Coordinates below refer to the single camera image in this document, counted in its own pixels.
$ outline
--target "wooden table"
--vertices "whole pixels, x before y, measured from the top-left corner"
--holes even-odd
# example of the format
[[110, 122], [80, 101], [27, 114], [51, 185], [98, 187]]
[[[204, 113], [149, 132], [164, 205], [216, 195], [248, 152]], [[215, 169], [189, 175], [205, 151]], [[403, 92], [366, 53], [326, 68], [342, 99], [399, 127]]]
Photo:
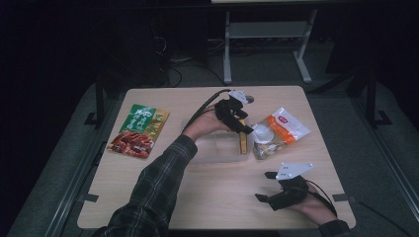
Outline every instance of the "wooden table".
[[[132, 104], [170, 111], [170, 116], [150, 154], [143, 160], [105, 151], [89, 194], [98, 196], [96, 202], [85, 201], [78, 225], [98, 228], [107, 225], [114, 211], [125, 205], [141, 170], [159, 156], [180, 134], [181, 122], [189, 117], [214, 93], [221, 89], [135, 89], [126, 94], [115, 122], [111, 138], [118, 134]], [[178, 194], [170, 222], [171, 229], [297, 229], [315, 228], [304, 216], [291, 210], [272, 211], [260, 203], [255, 194], [271, 196], [281, 191], [275, 180], [264, 173], [278, 171], [281, 162], [313, 163], [315, 168], [303, 176], [318, 184], [331, 197], [344, 191], [324, 144], [311, 108], [298, 86], [231, 87], [244, 90], [255, 98], [245, 105], [249, 122], [264, 119], [280, 107], [307, 126], [311, 133], [277, 152], [267, 160], [256, 160], [251, 153], [246, 161], [189, 165]], [[334, 202], [339, 217], [353, 228], [356, 224], [346, 201]]]

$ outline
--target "plaid shirt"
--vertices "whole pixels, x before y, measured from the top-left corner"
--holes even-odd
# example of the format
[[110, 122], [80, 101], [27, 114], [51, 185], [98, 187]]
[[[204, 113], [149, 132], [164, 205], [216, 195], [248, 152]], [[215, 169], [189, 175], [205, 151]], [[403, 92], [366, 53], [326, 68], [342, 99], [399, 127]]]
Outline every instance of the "plaid shirt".
[[185, 168], [197, 151], [193, 140], [180, 135], [142, 170], [129, 203], [94, 236], [167, 236]]

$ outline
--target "person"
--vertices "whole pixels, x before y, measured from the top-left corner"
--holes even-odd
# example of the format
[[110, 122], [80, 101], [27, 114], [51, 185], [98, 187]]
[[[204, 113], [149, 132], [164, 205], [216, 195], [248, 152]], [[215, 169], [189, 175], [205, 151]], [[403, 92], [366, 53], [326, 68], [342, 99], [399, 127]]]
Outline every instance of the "person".
[[[216, 118], [213, 106], [210, 106], [162, 155], [141, 171], [128, 204], [116, 210], [108, 226], [98, 229], [93, 236], [168, 236], [169, 222], [184, 171], [198, 152], [195, 141], [217, 130], [230, 131]], [[312, 185], [309, 185], [309, 189], [316, 192]], [[322, 236], [352, 236], [346, 222], [339, 220], [311, 195], [289, 209], [305, 214], [318, 224]]]

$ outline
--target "floor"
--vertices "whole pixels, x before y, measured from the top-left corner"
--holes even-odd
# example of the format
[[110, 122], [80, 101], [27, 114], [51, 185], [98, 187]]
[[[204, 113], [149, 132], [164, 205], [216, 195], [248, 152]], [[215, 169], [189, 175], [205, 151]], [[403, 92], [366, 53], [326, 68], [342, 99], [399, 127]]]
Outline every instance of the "floor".
[[[301, 86], [346, 194], [390, 218], [411, 236], [419, 233], [416, 199], [411, 198], [419, 190], [415, 169], [419, 165], [418, 131], [398, 108], [392, 93], [380, 83], [377, 111], [385, 111], [392, 125], [377, 128], [372, 128], [365, 119], [365, 92], [356, 99], [347, 96], [350, 79], [322, 94], [310, 94], [310, 90], [338, 76], [324, 73], [333, 42], [309, 44], [304, 60], [313, 79], [311, 84], [301, 81], [293, 61], [297, 46], [298, 41], [266, 41], [263, 48], [251, 46], [248, 53], [235, 54], [231, 86]], [[163, 87], [224, 87], [220, 52], [213, 53], [207, 63], [194, 58], [187, 60], [189, 57], [185, 52], [175, 54]], [[94, 85], [86, 91], [9, 236], [90, 236], [93, 233], [94, 230], [77, 226], [77, 216], [123, 98], [121, 93], [116, 99], [105, 99], [105, 120], [100, 127], [95, 127], [84, 124], [86, 117], [96, 111]], [[408, 182], [400, 181], [400, 176]], [[403, 236], [400, 229], [358, 202], [352, 202], [351, 207], [357, 219], [353, 229], [356, 236]], [[172, 232], [171, 236], [212, 234]], [[316, 229], [249, 231], [246, 235], [234, 231], [216, 233], [216, 236], [223, 235], [320, 236]]]

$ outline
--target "gray carpet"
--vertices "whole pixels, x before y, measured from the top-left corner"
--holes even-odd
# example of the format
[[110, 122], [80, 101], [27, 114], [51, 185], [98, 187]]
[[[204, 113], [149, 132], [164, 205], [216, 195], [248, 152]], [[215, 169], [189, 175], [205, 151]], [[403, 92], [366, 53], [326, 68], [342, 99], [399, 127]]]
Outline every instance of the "gray carpet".
[[[294, 45], [281, 44], [251, 56], [233, 57], [232, 86], [299, 85], [304, 90], [314, 89], [333, 77], [324, 74], [332, 46], [330, 43], [312, 43], [307, 49], [304, 58], [313, 79], [310, 85], [300, 80], [293, 62]], [[220, 55], [209, 58], [205, 67], [201, 62], [190, 61], [174, 68], [182, 73], [179, 87], [222, 86], [219, 76], [216, 76], [222, 75]], [[170, 70], [169, 75], [170, 84], [179, 82], [180, 74], [177, 71]], [[377, 146], [376, 133], [389, 144], [412, 187], [418, 190], [419, 177], [415, 172], [419, 162], [418, 132], [400, 111], [391, 93], [382, 86], [377, 89], [377, 108], [388, 113], [393, 125], [380, 126], [372, 131], [365, 123], [363, 111], [359, 109], [359, 104], [362, 105], [365, 98], [354, 101], [347, 97], [344, 93], [347, 83], [344, 82], [323, 95], [307, 96], [343, 188], [347, 195], [372, 206], [415, 236], [419, 233], [418, 220], [396, 179], [391, 175], [382, 149]], [[84, 125], [84, 119], [95, 111], [94, 87], [86, 92], [9, 236], [43, 236], [49, 230], [53, 216], [62, 206], [63, 196], [77, 172], [77, 165], [86, 156], [86, 149], [99, 151], [101, 142], [108, 139], [107, 134], [113, 125], [112, 119], [115, 119], [122, 99], [108, 99], [106, 102], [108, 122], [100, 129]], [[87, 155], [89, 162], [93, 162], [94, 155]], [[94, 172], [95, 168], [86, 180], [82, 180], [84, 185], [80, 196], [86, 194]], [[62, 236], [90, 236], [92, 231], [81, 230], [76, 225], [82, 203], [76, 200], [70, 202], [71, 204], [67, 204], [72, 207], [68, 218], [67, 213], [61, 218]], [[357, 226], [353, 229], [356, 236], [403, 236], [402, 232], [365, 207], [355, 202], [351, 206], [357, 219]], [[279, 233], [282, 237], [320, 236], [317, 230], [281, 230]], [[252, 234], [274, 236], [272, 232]]]

